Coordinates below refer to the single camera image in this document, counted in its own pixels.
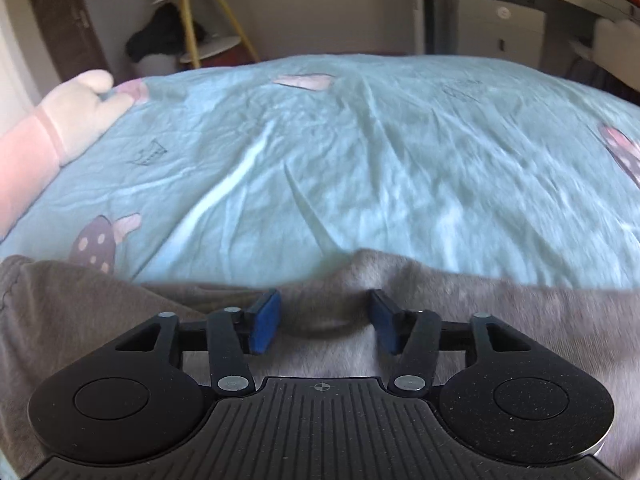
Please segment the yellow-legged round side table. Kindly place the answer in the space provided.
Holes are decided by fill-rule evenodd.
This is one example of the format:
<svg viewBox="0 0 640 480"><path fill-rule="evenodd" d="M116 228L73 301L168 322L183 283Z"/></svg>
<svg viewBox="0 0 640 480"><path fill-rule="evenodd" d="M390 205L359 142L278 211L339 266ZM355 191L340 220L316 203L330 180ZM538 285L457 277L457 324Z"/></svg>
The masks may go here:
<svg viewBox="0 0 640 480"><path fill-rule="evenodd" d="M191 70L202 67L208 58L241 47L253 63L260 62L254 44L228 0L155 0L152 6L173 4L184 33L184 53L179 63Z"/></svg>

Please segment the light blue printed bedsheet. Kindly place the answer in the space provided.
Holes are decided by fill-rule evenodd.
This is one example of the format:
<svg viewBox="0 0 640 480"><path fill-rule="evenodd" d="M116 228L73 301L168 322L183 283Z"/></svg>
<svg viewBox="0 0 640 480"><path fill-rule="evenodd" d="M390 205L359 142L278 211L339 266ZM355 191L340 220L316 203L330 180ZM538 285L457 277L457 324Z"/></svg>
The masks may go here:
<svg viewBox="0 0 640 480"><path fill-rule="evenodd" d="M126 229L136 282L274 286L361 249L523 284L639 283L634 104L490 58L298 56L146 80L1 244Z"/></svg>

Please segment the dark brown door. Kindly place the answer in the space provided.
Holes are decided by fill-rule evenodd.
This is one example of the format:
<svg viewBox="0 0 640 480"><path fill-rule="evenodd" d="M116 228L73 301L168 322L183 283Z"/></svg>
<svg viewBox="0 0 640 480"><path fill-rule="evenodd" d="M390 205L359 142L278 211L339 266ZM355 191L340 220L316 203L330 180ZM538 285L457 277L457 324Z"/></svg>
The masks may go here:
<svg viewBox="0 0 640 480"><path fill-rule="evenodd" d="M30 0L53 66L62 80L108 64L85 0Z"/></svg>

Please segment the grey knit pants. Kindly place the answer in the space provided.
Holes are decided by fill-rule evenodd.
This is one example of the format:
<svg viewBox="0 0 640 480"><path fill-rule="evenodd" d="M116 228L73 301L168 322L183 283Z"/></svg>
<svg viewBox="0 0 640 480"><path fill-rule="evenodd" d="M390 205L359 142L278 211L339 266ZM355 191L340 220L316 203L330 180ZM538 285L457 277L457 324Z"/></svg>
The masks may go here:
<svg viewBox="0 0 640 480"><path fill-rule="evenodd" d="M282 318L268 353L252 362L266 376L387 376L392 360L374 342L367 293L447 321L495 315L600 380L615 422L600 457L621 477L639 474L639 294L634 289L523 286L442 272L363 249L324 278L282 288ZM45 379L160 312L196 321L246 307L250 288L204 283L135 285L96 270L23 256L1 266L1 474L28 476L44 459L27 418Z"/></svg>

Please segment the white fluffy stool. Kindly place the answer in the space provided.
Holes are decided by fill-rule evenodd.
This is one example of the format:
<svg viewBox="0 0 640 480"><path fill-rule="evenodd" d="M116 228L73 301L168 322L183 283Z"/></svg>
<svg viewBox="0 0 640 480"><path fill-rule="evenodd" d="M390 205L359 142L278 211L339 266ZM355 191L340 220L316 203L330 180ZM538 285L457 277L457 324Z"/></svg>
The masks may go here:
<svg viewBox="0 0 640 480"><path fill-rule="evenodd" d="M639 25L631 20L613 22L598 18L594 23L592 45L570 42L574 58L566 76L580 61L588 61L634 90L639 90Z"/></svg>

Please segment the pink plush toy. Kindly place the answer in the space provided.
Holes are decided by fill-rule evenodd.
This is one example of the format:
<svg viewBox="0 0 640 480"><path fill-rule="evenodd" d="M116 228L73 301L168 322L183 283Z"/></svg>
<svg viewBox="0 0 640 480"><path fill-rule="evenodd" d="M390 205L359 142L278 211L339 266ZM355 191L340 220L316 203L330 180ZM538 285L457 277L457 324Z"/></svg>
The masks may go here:
<svg viewBox="0 0 640 480"><path fill-rule="evenodd" d="M1 235L7 236L60 170L78 159L149 89L141 79L114 85L106 70L59 84L1 135Z"/></svg>

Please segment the white drawer cabinet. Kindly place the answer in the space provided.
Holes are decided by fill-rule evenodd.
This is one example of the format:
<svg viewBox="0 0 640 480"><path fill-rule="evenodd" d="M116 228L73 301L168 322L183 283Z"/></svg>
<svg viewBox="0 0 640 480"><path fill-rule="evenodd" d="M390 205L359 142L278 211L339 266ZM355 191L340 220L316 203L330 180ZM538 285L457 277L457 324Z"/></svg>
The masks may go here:
<svg viewBox="0 0 640 480"><path fill-rule="evenodd" d="M547 15L515 0L447 0L449 54L538 68Z"/></svg>

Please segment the black clothing pile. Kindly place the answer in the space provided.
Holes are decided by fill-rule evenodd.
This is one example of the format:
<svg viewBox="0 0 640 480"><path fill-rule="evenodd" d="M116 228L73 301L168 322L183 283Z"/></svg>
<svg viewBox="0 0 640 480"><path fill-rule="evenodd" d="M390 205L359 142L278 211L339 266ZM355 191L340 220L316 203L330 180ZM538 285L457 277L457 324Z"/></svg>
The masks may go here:
<svg viewBox="0 0 640 480"><path fill-rule="evenodd" d="M183 53L186 32L178 8L172 3L157 8L149 23L129 38L125 50L133 63L139 63L149 55Z"/></svg>

